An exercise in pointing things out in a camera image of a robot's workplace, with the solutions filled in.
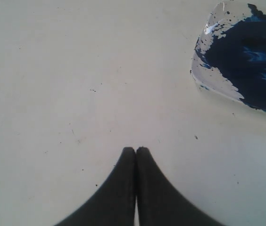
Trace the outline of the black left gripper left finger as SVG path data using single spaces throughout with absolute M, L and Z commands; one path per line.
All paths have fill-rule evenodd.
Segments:
M 58 226 L 133 226 L 136 203 L 136 155 L 125 147 L 98 190 Z

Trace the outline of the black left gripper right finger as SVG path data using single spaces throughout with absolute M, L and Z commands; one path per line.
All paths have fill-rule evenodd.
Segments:
M 188 201 L 165 177 L 150 151 L 136 151 L 137 205 L 141 226 L 221 226 Z

